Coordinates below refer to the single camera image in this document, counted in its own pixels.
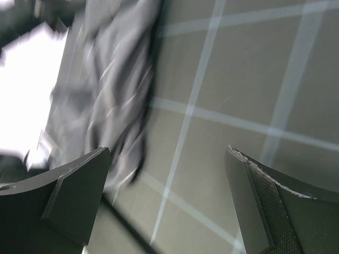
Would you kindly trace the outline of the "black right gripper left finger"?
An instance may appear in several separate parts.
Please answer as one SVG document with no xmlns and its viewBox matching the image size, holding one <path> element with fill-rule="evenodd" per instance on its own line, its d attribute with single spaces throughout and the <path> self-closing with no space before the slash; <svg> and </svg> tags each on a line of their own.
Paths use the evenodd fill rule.
<svg viewBox="0 0 339 254">
<path fill-rule="evenodd" d="M 1 253 L 82 253 L 109 164 L 109 149 L 101 147 L 1 187 Z"/>
</svg>

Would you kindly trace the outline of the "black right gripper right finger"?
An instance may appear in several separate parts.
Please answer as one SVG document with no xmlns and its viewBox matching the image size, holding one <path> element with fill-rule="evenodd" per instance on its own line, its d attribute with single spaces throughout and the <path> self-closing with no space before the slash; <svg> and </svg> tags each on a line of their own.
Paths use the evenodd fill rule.
<svg viewBox="0 0 339 254">
<path fill-rule="evenodd" d="M 338 192 L 228 147 L 226 173 L 246 253 L 338 253 Z"/>
</svg>

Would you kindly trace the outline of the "dark grey checked pillowcase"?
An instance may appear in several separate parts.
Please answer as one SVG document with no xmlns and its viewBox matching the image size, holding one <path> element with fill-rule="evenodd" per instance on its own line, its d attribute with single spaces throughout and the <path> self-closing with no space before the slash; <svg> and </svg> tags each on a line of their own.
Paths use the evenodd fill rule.
<svg viewBox="0 0 339 254">
<path fill-rule="evenodd" d="M 50 168 L 107 147 L 105 185 L 117 188 L 142 167 L 162 7 L 162 1 L 87 1 L 75 14 L 43 135 Z"/>
</svg>

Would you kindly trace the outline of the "black grid cutting mat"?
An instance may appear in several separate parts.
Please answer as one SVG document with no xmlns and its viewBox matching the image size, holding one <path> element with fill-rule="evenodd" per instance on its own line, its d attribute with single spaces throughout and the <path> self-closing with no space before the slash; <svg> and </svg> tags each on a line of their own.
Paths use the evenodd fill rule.
<svg viewBox="0 0 339 254">
<path fill-rule="evenodd" d="M 228 147 L 338 187 L 338 1 L 169 1 L 147 160 L 113 202 L 161 253 L 240 253 Z"/>
</svg>

